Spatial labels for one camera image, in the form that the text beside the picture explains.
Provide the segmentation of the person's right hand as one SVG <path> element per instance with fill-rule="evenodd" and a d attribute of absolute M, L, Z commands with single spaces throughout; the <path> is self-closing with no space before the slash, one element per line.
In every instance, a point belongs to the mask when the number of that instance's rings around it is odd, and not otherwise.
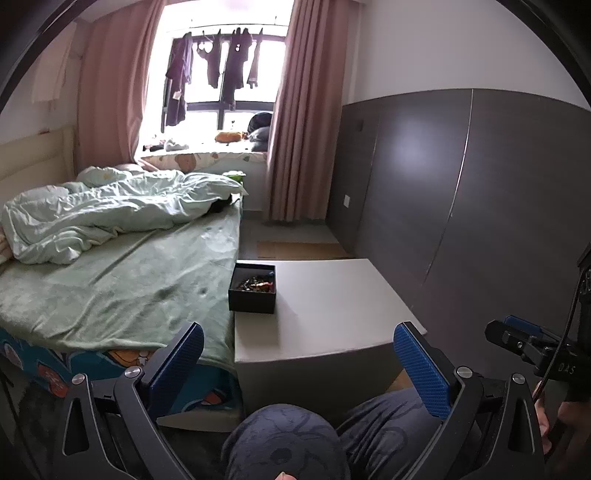
<path fill-rule="evenodd" d="M 564 401 L 551 422 L 545 405 L 545 388 L 539 381 L 534 389 L 535 411 L 542 438 L 543 453 L 557 457 L 581 454 L 590 438 L 590 403 Z"/>

